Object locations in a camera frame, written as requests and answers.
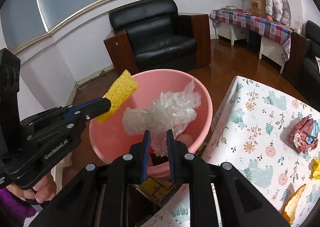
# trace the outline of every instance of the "paper bag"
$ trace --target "paper bag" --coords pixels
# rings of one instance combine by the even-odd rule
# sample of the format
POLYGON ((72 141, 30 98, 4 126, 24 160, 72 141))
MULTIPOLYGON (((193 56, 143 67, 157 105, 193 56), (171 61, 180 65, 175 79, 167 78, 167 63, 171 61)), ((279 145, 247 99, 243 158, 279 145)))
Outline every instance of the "paper bag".
POLYGON ((266 0, 251 0, 251 14, 259 17, 266 17, 266 0))

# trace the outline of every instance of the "wooden armrest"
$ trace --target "wooden armrest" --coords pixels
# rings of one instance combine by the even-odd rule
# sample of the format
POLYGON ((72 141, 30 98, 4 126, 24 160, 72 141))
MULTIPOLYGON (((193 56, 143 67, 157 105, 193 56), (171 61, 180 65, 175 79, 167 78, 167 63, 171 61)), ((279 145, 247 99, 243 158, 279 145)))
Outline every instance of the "wooden armrest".
POLYGON ((293 86, 297 83, 301 73, 303 60, 310 50, 311 42, 311 40, 308 40, 295 32, 291 34, 290 57, 285 65, 282 76, 293 86))
POLYGON ((139 73, 128 36, 124 30, 113 32, 113 36, 107 37, 103 42, 118 75, 121 75, 124 70, 128 70, 131 75, 139 73))
POLYGON ((193 37, 197 42, 196 61, 197 67, 211 63, 211 42, 208 14, 179 13, 181 17, 190 17, 193 37))
POLYGON ((181 16, 196 16, 196 15, 205 15, 205 14, 198 14, 198 13, 178 13, 181 16))

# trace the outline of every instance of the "finger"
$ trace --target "finger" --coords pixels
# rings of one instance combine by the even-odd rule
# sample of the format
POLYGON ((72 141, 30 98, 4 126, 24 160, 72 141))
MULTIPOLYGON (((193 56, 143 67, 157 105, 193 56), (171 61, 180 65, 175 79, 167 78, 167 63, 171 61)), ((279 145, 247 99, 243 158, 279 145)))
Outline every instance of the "finger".
POLYGON ((7 190, 19 198, 34 199, 35 193, 32 190, 22 190, 16 184, 7 186, 7 190))
POLYGON ((46 185, 44 188, 40 189, 36 193, 36 200, 38 203, 43 203, 47 200, 52 200, 57 192, 57 185, 54 181, 50 182, 50 184, 46 185))
POLYGON ((48 173, 42 179, 40 179, 40 181, 34 185, 33 190, 39 191, 40 189, 44 188, 48 184, 49 175, 51 174, 48 173))

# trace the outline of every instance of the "crumpled red paper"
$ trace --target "crumpled red paper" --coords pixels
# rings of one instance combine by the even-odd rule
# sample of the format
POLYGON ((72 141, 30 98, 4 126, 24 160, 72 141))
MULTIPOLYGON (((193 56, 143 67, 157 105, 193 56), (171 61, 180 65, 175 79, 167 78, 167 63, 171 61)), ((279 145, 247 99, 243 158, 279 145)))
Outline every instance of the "crumpled red paper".
POLYGON ((311 118, 311 114, 302 118, 290 131, 289 139, 295 145, 298 153, 311 151, 318 146, 319 125, 311 118))

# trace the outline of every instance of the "cushion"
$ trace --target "cushion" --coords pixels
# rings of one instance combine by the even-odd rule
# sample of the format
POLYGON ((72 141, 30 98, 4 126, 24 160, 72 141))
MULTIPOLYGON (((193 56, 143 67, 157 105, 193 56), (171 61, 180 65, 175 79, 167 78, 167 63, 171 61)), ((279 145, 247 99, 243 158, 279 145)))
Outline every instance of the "cushion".
POLYGON ((150 36, 171 33, 172 23, 169 15, 155 17, 141 22, 133 23, 125 27, 130 45, 135 49, 143 38, 150 36))
POLYGON ((320 46, 313 41, 309 50, 309 58, 320 57, 320 46))
POLYGON ((312 21, 307 21, 305 32, 306 38, 313 40, 320 45, 320 27, 318 25, 312 21))
POLYGON ((111 10, 109 19, 113 30, 118 31, 131 23, 177 13, 173 0, 142 0, 111 10))
POLYGON ((140 70, 195 54, 197 51, 194 38, 173 34, 150 36, 141 39, 135 46, 133 53, 140 70))
POLYGON ((296 88, 313 108, 320 111, 320 74, 315 57, 304 59, 296 88))

